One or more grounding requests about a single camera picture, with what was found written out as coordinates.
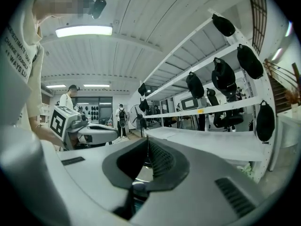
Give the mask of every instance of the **white t-shirt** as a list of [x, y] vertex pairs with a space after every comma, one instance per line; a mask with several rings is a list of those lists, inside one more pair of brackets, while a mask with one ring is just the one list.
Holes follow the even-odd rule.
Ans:
[[73, 110], [72, 99], [68, 94], [63, 94], [60, 98], [60, 106], [66, 106], [68, 109]]
[[1, 55], [32, 90], [16, 123], [27, 130], [31, 130], [28, 118], [43, 113], [40, 79], [44, 49], [40, 45], [41, 30], [36, 30], [33, 19], [33, 3], [34, 0], [25, 0], [20, 4], [0, 40]]
[[120, 121], [119, 112], [120, 112], [121, 110], [124, 111], [124, 113], [125, 113], [125, 118], [127, 117], [127, 113], [126, 113], [125, 109], [124, 109], [124, 108], [122, 108], [122, 109], [121, 109], [121, 108], [118, 108], [118, 109], [116, 110], [116, 113], [115, 113], [115, 116], [117, 116], [117, 121]]

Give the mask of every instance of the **black chair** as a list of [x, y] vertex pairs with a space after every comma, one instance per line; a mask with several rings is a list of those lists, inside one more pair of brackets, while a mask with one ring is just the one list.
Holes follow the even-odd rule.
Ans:
[[[213, 89], [207, 88], [207, 97], [212, 106], [219, 105], [215, 96], [215, 91]], [[235, 130], [235, 125], [238, 125], [243, 121], [243, 116], [239, 114], [238, 110], [229, 110], [225, 112], [215, 112], [213, 124], [216, 128], [224, 127], [228, 132], [230, 132], [230, 128], [232, 128], [232, 130]]]

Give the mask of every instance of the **black cap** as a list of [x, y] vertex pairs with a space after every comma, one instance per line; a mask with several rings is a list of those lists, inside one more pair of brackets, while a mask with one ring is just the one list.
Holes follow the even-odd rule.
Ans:
[[71, 85], [71, 86], [69, 86], [68, 91], [69, 91], [70, 89], [76, 89], [77, 91], [79, 91], [79, 90], [80, 90], [80, 87], [77, 87], [76, 85]]

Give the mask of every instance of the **staircase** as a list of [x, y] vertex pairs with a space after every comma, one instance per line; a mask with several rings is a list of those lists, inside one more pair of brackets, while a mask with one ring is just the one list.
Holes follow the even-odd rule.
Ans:
[[272, 86], [272, 91], [275, 100], [276, 114], [291, 109], [285, 97], [286, 88], [284, 88], [277, 80], [269, 76], [269, 81]]

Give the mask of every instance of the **white table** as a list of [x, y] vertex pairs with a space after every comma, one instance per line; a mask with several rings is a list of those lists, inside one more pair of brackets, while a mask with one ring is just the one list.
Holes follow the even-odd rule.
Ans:
[[278, 156], [279, 156], [279, 151], [284, 143], [284, 126], [289, 126], [292, 128], [296, 128], [299, 133], [294, 135], [293, 140], [295, 140], [296, 144], [298, 143], [298, 140], [300, 140], [300, 132], [301, 132], [301, 106], [298, 107], [298, 112], [294, 113], [292, 110], [288, 110], [285, 112], [281, 112], [277, 115], [277, 123], [276, 123], [276, 130], [277, 130], [277, 136], [276, 136], [276, 141], [275, 141], [275, 148], [274, 148], [274, 153], [272, 156], [271, 164], [269, 167], [269, 170], [272, 171], [276, 165]]

